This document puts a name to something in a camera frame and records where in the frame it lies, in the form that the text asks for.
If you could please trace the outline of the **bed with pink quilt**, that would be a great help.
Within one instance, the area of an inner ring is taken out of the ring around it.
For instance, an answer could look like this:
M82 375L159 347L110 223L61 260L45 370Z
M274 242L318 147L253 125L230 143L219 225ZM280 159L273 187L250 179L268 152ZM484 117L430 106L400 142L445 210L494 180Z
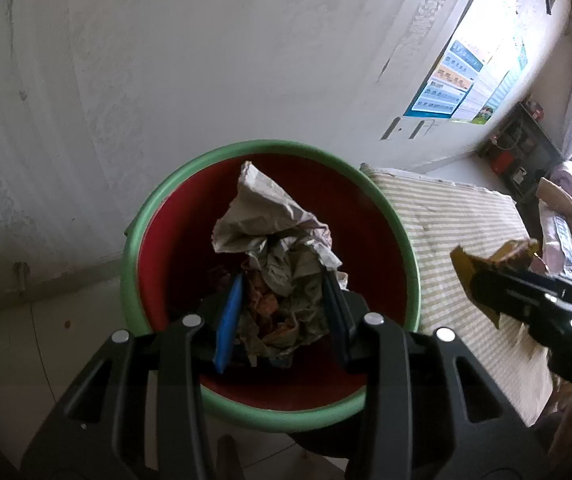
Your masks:
M536 198L546 272L572 278L572 162L562 162L542 178Z

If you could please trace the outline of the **dark shelf with items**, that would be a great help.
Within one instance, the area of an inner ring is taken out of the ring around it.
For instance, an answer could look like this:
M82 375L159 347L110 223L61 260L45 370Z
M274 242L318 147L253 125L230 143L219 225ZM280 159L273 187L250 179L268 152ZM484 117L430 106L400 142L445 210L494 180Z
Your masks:
M532 199L539 181L564 161L524 103L518 103L481 144L478 155L518 203Z

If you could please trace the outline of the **white wall socket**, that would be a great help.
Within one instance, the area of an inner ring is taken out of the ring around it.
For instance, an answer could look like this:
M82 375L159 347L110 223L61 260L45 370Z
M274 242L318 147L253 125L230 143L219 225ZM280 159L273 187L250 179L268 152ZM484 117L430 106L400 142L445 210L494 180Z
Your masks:
M434 118L397 116L392 119L380 140L414 140L426 136L437 125Z

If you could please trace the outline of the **paper trash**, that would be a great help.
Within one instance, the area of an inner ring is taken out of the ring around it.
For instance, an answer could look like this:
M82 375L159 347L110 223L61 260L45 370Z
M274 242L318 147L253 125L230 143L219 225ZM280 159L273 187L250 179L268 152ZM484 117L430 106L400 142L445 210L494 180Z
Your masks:
M241 166L237 195L216 221L211 242L216 254L240 257L243 302L235 342L251 366L287 366L299 348L329 333L323 272L335 272L341 289L348 286L329 226L252 162Z

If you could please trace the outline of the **blue wall poster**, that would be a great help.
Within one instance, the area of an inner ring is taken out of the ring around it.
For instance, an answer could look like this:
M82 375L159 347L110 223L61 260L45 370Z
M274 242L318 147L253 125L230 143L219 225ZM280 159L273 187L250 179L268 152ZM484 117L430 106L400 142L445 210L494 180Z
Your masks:
M452 39L403 116L451 119L483 68L484 62L460 40Z

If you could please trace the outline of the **beige striped floor mat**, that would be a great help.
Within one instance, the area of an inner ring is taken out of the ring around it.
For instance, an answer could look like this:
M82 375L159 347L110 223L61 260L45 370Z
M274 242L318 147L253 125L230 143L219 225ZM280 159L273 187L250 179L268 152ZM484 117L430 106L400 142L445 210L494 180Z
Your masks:
M533 425L553 392L548 352L524 323L469 299L474 273L529 263L536 252L514 200L402 170L362 170L397 213L412 245L420 281L419 332L454 330L525 424Z

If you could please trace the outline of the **green picture wall poster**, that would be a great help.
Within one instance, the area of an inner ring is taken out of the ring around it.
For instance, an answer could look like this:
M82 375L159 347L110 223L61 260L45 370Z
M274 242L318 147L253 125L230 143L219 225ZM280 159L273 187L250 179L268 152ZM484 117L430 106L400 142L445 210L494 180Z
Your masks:
M477 115L472 118L472 124L485 125L490 120L508 96L508 93L513 90L514 85L520 78L527 64L528 56L526 46L525 44L521 44L514 60L510 63L510 67L507 68L501 80L494 87L493 92L487 98L487 101L484 102L484 105L482 105Z

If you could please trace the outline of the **yellow brown snack wrapper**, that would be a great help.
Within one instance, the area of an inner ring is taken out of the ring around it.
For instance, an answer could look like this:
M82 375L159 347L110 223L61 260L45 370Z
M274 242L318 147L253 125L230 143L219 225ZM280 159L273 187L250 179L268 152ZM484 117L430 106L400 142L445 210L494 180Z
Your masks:
M537 240L524 238L523 240L507 240L488 258L470 255L461 245L456 246L450 252L453 268L467 299L497 330L500 328L500 311L491 307L487 301L476 298L472 281L475 278L482 278L484 273L495 275L506 271L528 270L539 249L540 243Z

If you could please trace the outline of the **green and red trash bin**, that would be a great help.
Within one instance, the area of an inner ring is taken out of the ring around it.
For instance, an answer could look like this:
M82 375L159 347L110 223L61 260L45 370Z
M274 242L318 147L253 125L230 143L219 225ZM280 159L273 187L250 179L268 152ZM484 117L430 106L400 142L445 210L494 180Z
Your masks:
M201 315L205 407L276 432L364 408L331 300L364 300L410 330L420 314L417 260L389 200L343 160L278 140L216 148L167 177L126 230L121 294L138 335Z

